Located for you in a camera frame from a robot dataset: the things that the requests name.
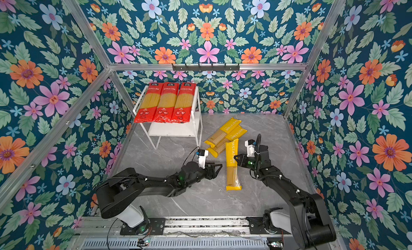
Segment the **yellow pasta pack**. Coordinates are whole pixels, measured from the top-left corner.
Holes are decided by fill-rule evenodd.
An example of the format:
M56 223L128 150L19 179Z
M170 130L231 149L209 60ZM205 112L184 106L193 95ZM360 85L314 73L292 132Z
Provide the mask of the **yellow pasta pack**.
M242 186L240 184L237 167L238 164L235 160L235 156L238 154L239 139L235 139L231 142L227 142L225 145L226 151L226 190L227 191L240 191Z
M239 139L246 133L247 133L247 130L242 128L240 125L238 125L229 134L227 134L220 142L218 142L215 147L207 148L207 151L213 157L217 158L219 154L221 154L225 150L226 143Z
M242 121L235 118L229 119L225 124L223 124L217 131L210 136L205 143L212 148L214 148L218 143L220 143L233 129L235 129Z

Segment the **red spaghetti bag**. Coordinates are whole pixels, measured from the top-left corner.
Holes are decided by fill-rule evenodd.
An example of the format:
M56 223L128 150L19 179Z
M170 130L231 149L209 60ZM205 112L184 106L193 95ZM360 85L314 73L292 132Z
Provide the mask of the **red spaghetti bag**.
M159 104L153 117L153 122L170 123L176 105L179 84L166 82L163 86Z
M194 83L184 82L181 84L171 117L172 123L187 123L190 121L195 90L196 84Z
M152 82L136 112L135 123L152 122L159 105L164 83Z

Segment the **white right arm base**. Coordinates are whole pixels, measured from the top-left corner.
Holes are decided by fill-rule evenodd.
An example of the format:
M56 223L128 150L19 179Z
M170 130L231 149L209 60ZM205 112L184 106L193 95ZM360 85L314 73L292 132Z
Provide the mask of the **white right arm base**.
M270 233L274 233L278 229L292 233L289 212L283 208L265 210L263 222L265 230Z

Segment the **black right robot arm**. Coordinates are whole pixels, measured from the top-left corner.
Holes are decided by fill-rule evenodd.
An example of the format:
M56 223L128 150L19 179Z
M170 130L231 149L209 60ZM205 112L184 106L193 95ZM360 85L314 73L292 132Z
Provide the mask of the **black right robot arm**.
M324 199L297 187L271 164L268 146L261 144L261 135L245 142L246 154L234 156L239 167L250 171L251 177L274 190L287 204L288 211L272 208L263 215L267 231L279 228L292 234L299 248L315 248L336 240L336 231Z

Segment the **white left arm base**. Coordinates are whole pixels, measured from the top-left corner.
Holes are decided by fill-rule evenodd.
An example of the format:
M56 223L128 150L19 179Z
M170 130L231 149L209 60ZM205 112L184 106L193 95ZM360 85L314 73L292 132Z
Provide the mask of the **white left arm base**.
M128 227L140 231L145 231L146 227L150 224L149 218L142 206L135 207L130 205L117 215L117 218L126 223Z

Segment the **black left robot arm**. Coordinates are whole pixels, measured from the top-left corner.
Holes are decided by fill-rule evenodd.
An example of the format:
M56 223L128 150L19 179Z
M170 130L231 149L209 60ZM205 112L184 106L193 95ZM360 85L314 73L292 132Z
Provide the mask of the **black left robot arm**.
M180 171L164 178L148 177L134 168L126 168L95 189L101 217L108 219L119 215L140 196L179 196L203 179L215 179L222 167L222 164L206 163L202 168L196 162L188 162Z

